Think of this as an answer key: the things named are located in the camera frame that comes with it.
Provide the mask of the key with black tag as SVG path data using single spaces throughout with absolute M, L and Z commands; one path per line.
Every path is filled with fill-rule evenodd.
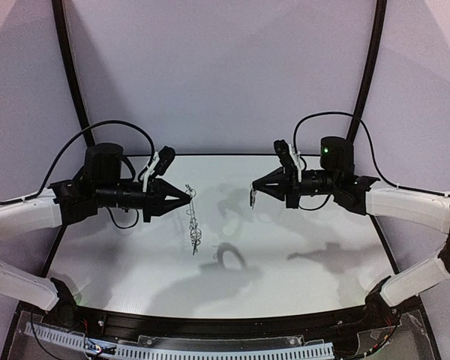
M 257 196 L 257 191 L 253 188 L 250 189 L 250 193 L 249 193 L 249 205 L 251 209 L 254 209 L 255 206 L 255 202 L 256 202 L 256 196 Z

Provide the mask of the metal ring plate with keyrings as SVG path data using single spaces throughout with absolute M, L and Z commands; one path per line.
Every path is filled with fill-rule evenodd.
M 198 254 L 198 247 L 201 244 L 203 232 L 199 228 L 199 222 L 197 220 L 197 214 L 194 207 L 194 197 L 197 195 L 197 192 L 189 185 L 185 185 L 186 188 L 186 194 L 190 197 L 190 202 L 188 204 L 188 210 L 186 211 L 186 214 L 189 217 L 189 237 L 190 237 L 190 243 L 192 247 L 192 255 L 195 256 Z

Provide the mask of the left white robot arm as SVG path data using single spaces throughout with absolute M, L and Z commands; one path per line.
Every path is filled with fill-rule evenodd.
M 52 183 L 39 195 L 11 199 L 0 205 L 0 240 L 35 230 L 77 224 L 100 208 L 136 210 L 148 223 L 191 203 L 185 193 L 161 177 L 174 161 L 170 147 L 153 152 L 151 163 L 137 175 L 124 149 L 113 143 L 88 148 L 82 169 L 71 180 Z M 61 280 L 37 277 L 0 260 L 0 294 L 43 311 L 73 310 L 68 286 Z

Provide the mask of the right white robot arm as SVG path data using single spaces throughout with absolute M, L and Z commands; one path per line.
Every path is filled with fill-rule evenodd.
M 357 215 L 398 218 L 446 234 L 443 247 L 429 258 L 381 280 L 365 304 L 391 309 L 443 281 L 450 280 L 450 193 L 406 190 L 372 176 L 354 173 L 354 148 L 346 139 L 327 136 L 320 142 L 319 169 L 307 169 L 293 145 L 274 141 L 280 167 L 251 184 L 250 202 L 258 192 L 297 209 L 302 197 L 330 196 Z

